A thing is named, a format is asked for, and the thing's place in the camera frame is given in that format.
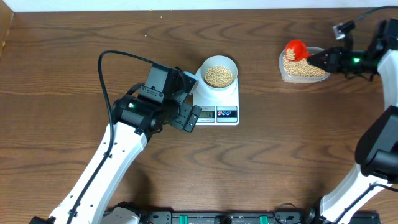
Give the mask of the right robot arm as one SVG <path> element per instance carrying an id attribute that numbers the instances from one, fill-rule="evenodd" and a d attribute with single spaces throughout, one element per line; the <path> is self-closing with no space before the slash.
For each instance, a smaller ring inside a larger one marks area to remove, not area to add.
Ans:
<path id="1" fill-rule="evenodd" d="M 397 183 L 397 20 L 381 21 L 367 50 L 353 50 L 349 21 L 334 26 L 342 47 L 332 47 L 309 56 L 310 65 L 346 78 L 364 73 L 379 75 L 382 81 L 384 111 L 361 136 L 355 150 L 355 163 L 349 174 L 329 194 L 318 199 L 306 223 L 349 223 L 351 217 L 373 196 Z"/>

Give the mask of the red plastic measuring scoop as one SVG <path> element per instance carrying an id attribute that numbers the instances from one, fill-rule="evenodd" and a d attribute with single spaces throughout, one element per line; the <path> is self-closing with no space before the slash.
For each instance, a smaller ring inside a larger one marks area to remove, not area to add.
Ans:
<path id="1" fill-rule="evenodd" d="M 284 50 L 285 58 L 291 62 L 298 62 L 308 59 L 311 54 L 308 52 L 307 46 L 301 40 L 291 40 Z"/>

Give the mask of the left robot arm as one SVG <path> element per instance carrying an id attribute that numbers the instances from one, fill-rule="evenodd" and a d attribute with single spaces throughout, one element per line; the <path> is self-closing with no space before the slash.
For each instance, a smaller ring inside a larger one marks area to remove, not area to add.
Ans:
<path id="1" fill-rule="evenodd" d="M 106 216 L 106 207 L 153 134 L 165 124 L 193 131 L 201 108 L 185 99 L 197 85 L 194 74 L 153 63 L 146 82 L 132 86 L 114 102 L 101 145 L 68 196 L 48 218 L 33 217 L 31 222 L 137 223 L 137 213 L 120 208 Z"/>

